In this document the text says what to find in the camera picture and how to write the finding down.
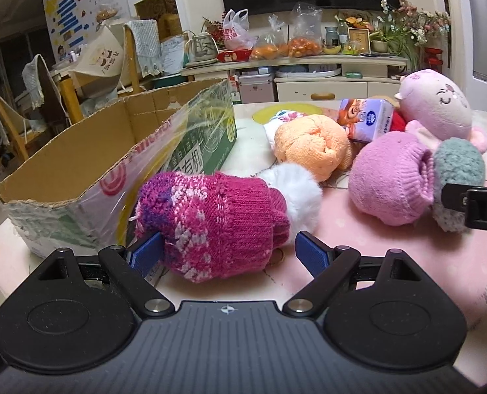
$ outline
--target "orange knit hat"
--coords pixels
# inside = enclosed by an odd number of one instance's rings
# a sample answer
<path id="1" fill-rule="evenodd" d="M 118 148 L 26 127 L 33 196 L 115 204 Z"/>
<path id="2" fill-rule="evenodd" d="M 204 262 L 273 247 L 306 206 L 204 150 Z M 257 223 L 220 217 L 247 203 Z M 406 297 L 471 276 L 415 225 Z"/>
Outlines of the orange knit hat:
<path id="1" fill-rule="evenodd" d="M 348 136 L 325 115 L 308 115 L 281 125 L 274 136 L 274 155 L 298 163 L 323 182 L 344 159 Z"/>

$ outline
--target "glass bottle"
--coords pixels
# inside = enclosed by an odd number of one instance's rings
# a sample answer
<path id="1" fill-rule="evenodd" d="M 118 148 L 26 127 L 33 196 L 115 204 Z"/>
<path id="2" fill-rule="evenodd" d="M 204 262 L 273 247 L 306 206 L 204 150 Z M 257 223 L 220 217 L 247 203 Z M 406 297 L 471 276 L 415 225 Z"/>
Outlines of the glass bottle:
<path id="1" fill-rule="evenodd" d="M 342 49 L 344 49 L 344 44 L 347 42 L 349 38 L 348 24 L 345 22 L 344 19 L 341 19 L 339 21 L 338 33 L 339 33 L 340 45 L 342 46 Z"/>

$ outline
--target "glass jar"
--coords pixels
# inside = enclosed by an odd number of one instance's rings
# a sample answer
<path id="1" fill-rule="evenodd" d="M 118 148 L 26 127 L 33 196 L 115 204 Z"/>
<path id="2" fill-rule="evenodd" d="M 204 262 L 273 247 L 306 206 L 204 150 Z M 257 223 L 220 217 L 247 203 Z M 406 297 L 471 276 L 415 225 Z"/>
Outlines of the glass jar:
<path id="1" fill-rule="evenodd" d="M 326 27 L 326 47 L 332 49 L 340 44 L 337 27 Z"/>

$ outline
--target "tissue box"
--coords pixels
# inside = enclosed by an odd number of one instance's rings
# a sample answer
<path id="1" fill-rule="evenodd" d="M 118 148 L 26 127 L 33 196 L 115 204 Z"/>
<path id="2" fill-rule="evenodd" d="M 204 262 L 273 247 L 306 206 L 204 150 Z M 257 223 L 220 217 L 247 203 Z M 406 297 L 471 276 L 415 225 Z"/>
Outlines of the tissue box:
<path id="1" fill-rule="evenodd" d="M 390 131 L 393 109 L 384 99 L 343 99 L 336 121 L 349 139 L 368 143 Z"/>

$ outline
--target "gray knit pom-pom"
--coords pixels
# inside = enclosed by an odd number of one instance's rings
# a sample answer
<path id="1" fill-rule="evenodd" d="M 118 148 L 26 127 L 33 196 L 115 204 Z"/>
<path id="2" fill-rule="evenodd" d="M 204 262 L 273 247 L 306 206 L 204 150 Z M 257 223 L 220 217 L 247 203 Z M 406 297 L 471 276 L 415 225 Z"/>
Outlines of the gray knit pom-pom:
<path id="1" fill-rule="evenodd" d="M 483 185 L 486 166 L 482 155 L 470 142 L 451 138 L 439 145 L 434 159 L 433 218 L 444 231 L 462 232 L 465 229 L 464 214 L 446 209 L 440 201 L 446 184 Z"/>

